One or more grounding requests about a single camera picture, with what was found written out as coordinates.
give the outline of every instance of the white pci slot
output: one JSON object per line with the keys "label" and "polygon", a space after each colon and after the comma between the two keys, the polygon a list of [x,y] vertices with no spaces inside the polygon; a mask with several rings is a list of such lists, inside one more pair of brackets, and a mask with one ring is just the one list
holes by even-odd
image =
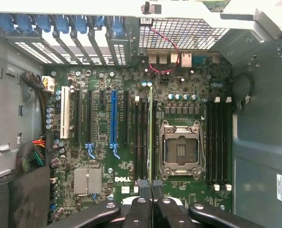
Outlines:
{"label": "white pci slot", "polygon": [[62,86],[61,93],[61,128],[60,138],[69,138],[69,95],[70,88],[68,86]]}

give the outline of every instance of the motherboard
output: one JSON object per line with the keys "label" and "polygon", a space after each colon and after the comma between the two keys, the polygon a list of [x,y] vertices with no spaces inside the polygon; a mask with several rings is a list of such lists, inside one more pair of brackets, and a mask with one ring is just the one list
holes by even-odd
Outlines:
{"label": "motherboard", "polygon": [[56,220],[102,200],[139,196],[141,180],[161,180],[163,194],[185,207],[205,201],[231,211],[226,60],[167,74],[140,62],[54,66],[47,75],[56,82],[48,101]]}

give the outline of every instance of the cpu socket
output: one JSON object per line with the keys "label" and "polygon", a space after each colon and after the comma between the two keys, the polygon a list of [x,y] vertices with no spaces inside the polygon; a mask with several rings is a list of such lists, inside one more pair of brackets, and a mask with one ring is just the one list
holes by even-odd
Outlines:
{"label": "cpu socket", "polygon": [[200,179],[203,159],[200,155],[200,123],[193,126],[170,126],[167,120],[160,127],[159,161],[162,179],[168,176],[193,176]]}

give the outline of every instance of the red cable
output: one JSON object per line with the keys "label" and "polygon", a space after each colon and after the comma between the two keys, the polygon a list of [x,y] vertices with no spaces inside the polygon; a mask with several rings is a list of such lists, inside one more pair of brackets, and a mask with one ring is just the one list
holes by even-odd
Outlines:
{"label": "red cable", "polygon": [[[176,65],[173,67],[173,69],[174,69],[174,68],[178,65],[179,59],[180,59],[180,52],[179,52],[179,50],[178,50],[176,44],[175,44],[173,41],[171,41],[170,39],[166,38],[166,37],[165,37],[164,35],[162,35],[161,33],[159,33],[158,31],[156,31],[153,27],[150,27],[150,30],[153,31],[154,33],[158,34],[159,36],[161,36],[162,38],[164,38],[164,39],[167,40],[168,42],[170,42],[170,43],[174,46],[174,48],[176,49],[178,55],[177,55]],[[159,71],[159,70],[153,68],[151,64],[150,64],[150,68],[151,68],[153,71],[155,71],[155,72],[157,72],[157,73],[162,73],[162,74],[165,74],[165,73],[167,73],[167,72],[171,72],[171,71],[173,70],[173,69],[171,69],[171,70]]]}

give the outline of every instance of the green circuit board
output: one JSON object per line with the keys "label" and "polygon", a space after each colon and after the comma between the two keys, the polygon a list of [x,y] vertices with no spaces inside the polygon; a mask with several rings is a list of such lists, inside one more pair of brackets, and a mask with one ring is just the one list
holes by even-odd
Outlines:
{"label": "green circuit board", "polygon": [[[190,68],[179,68],[169,75],[153,74],[148,65],[140,64],[134,68],[116,68],[100,66],[60,66],[47,69],[47,75],[56,72],[56,89],[62,86],[74,86],[74,92],[70,95],[70,136],[65,142],[64,153],[60,148],[55,149],[55,156],[59,158],[59,167],[54,169],[57,177],[56,204],[57,209],[64,208],[63,217],[78,212],[102,200],[111,199],[122,202],[124,198],[139,196],[136,186],[135,163],[136,145],[140,145],[141,138],[148,137],[151,129],[147,127],[149,122],[148,109],[150,105],[142,107],[142,102],[148,102],[152,88],[152,102],[155,102],[156,128],[153,134],[152,153],[156,159],[152,163],[152,178],[161,180],[158,168],[159,154],[159,128],[162,121],[167,120],[171,125],[191,126],[199,121],[204,131],[204,148],[206,147],[206,111],[203,99],[214,100],[219,96],[221,100],[231,95],[231,65],[222,59],[221,64],[212,64],[211,59],[206,59],[203,64],[193,64]],[[111,134],[111,99],[112,91],[117,91],[117,143],[118,155],[116,158],[113,149],[110,148]],[[139,105],[136,107],[136,96]],[[60,130],[60,102],[52,95],[49,107],[55,109],[54,132],[55,138],[59,137]],[[93,143],[95,159],[90,157],[85,144]],[[143,143],[144,150],[149,141]],[[231,150],[228,153],[229,180],[231,180]],[[147,159],[137,158],[138,169],[146,173]],[[102,169],[101,193],[79,195],[75,194],[75,170],[76,169]],[[137,176],[137,179],[149,176]],[[199,180],[191,176],[170,176],[163,182],[163,193],[181,199],[184,206],[194,201],[206,201],[225,210],[232,210],[231,192],[214,191],[207,185],[205,175]]]}

